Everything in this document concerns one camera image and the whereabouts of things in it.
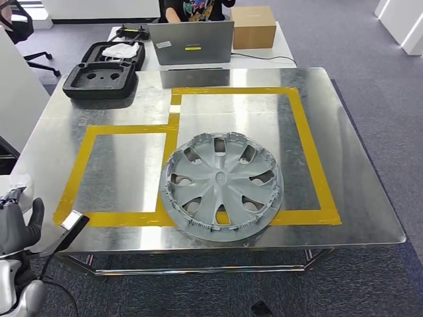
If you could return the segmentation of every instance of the chair base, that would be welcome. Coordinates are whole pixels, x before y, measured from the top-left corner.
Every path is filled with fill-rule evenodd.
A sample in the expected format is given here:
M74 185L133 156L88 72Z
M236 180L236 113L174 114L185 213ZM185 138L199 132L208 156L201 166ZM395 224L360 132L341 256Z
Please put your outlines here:
M59 76L61 75L60 71L58 71L57 69L54 69L53 67L39 64L39 63L34 63L33 61L32 61L32 59L36 59L36 58L41 57L41 56L45 56L45 58L47 58L48 60L53 59L53 56L51 54L48 54L48 52L40 52L40 53L36 53L36 54L32 54L32 55L26 55L26 56L24 56L23 58L28 63L28 65L29 65L29 67L38 68L38 69L45 69L46 71L52 71L53 74L54 74L54 76L56 76L56 77L59 77Z

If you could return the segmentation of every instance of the yellow tape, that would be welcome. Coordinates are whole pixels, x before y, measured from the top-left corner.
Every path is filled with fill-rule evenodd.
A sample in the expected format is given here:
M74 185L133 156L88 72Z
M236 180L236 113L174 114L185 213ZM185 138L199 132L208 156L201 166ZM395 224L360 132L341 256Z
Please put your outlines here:
M75 163L73 164L73 167L72 168L62 197L59 201L57 208L56 208L56 212L53 214L53 221L55 223L62 223L72 210L72 206L78 194L79 183L84 175L85 166L90 158L90 153L92 150L95 138L96 134L93 132L93 129L91 126L87 127L85 136L84 136L82 142L81 142L79 151L76 154Z
M90 125L87 128L74 166L66 183L62 198L54 214L54 222L60 224L71 210L78 188L97 135L132 134L132 133L165 133L162 164L177 147L180 119L180 106L183 94L286 94L291 104L304 156L320 205L319 210L281 210L270 225L339 225L341 220L335 208L313 140L307 118L296 88L293 87L202 87L173 88L171 90L171 113L167 125ZM174 226L163 208L160 195L156 198L155 212L119 212L91 211L86 212L91 227L142 227L142 226ZM218 222L227 223L226 213L218 212Z

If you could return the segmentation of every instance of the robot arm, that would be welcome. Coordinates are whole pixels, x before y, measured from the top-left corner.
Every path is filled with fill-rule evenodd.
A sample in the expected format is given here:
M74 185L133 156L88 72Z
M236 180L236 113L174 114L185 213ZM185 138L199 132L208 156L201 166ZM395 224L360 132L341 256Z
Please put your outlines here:
M29 260L52 256L68 248L89 219L72 211L63 224L66 231L56 243L39 254L25 250L39 241L44 219L41 198L32 202L32 215L25 225L19 199L24 188L0 199L0 316L37 316L46 296L45 285L31 269Z

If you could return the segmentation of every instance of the laptop lid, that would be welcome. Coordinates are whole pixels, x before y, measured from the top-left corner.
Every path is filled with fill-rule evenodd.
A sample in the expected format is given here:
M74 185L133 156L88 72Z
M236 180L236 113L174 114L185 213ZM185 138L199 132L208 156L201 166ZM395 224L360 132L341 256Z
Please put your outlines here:
M227 63L233 21L150 24L160 65Z

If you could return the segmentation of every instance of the stainless steel tabletop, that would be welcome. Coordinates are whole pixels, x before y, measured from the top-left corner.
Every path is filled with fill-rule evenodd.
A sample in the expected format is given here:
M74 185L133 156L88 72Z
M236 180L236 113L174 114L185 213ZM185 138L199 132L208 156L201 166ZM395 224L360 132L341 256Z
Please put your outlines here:
M61 234L54 214L66 212L63 206L94 215L67 250L76 253L341 248L406 239L323 69L137 76L137 88L125 100L70 100L61 89L66 76L59 82L13 171L29 174L36 196L45 204L42 240L34 251ZM97 132L90 139L90 131ZM229 131L267 148L281 167L284 200L271 226L230 243L193 238L165 216L140 226L144 218L155 219L156 209L160 214L157 197L164 152L165 159L194 135Z

